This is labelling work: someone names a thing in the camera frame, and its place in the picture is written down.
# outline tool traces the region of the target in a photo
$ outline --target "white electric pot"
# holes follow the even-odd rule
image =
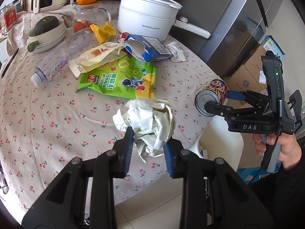
[[[181,8],[173,0],[121,0],[117,28],[121,33],[155,37],[163,41],[174,25],[208,39],[211,36],[208,31],[188,24],[184,17],[176,20]]]

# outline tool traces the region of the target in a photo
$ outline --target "black pen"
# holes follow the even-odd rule
[[[10,66],[10,65],[11,65],[11,63],[13,62],[13,60],[14,60],[15,56],[17,55],[18,51],[19,51],[19,48],[18,48],[18,49],[15,51],[15,53],[14,53],[14,54],[13,54],[13,56],[11,57],[10,61],[8,62],[8,64],[5,66],[4,71],[2,72],[2,76],[1,76],[1,78],[3,78],[3,77],[4,77],[4,75],[5,75],[5,73],[7,72],[7,70],[8,70],[8,68],[9,68],[9,66]]]

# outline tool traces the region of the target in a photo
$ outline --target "refrigerator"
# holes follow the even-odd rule
[[[256,49],[283,0],[175,0],[177,18],[208,30],[204,39],[172,27],[170,35],[199,56],[221,78],[231,76]]]

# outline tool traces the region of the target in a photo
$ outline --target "tablecloth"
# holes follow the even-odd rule
[[[0,80],[0,159],[9,192],[18,197],[23,213],[72,158],[95,158],[124,136],[115,128],[112,116],[118,109],[126,111],[128,99],[101,95],[90,89],[77,91],[80,79],[67,66],[52,83],[38,88],[31,83],[37,62],[50,50],[29,53],[25,47],[29,31],[39,19],[50,14],[62,17],[71,27],[74,6],[48,13],[25,13],[9,32],[9,55],[16,48],[20,50]],[[110,11],[112,26],[116,27],[119,2],[105,1],[101,6]],[[72,28],[68,28],[65,38],[72,34]],[[174,40],[168,36],[165,44]],[[196,142],[211,120],[198,113],[194,97],[216,75],[188,48],[179,46],[187,61],[155,62],[154,89],[156,98],[167,100],[174,108],[177,125],[173,138],[186,148]],[[148,157],[145,164],[133,149],[127,177],[114,180],[115,204],[137,194],[165,172],[163,156]]]

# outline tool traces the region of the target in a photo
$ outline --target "human hand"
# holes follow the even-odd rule
[[[267,144],[273,145],[275,138],[276,135],[268,135]],[[253,134],[252,139],[254,140],[256,153],[263,156],[266,151],[266,144],[262,142],[261,135]],[[279,136],[277,144],[281,145],[279,161],[283,162],[284,169],[289,170],[295,167],[299,163],[302,155],[301,147],[296,141],[295,135],[282,133],[282,135]]]

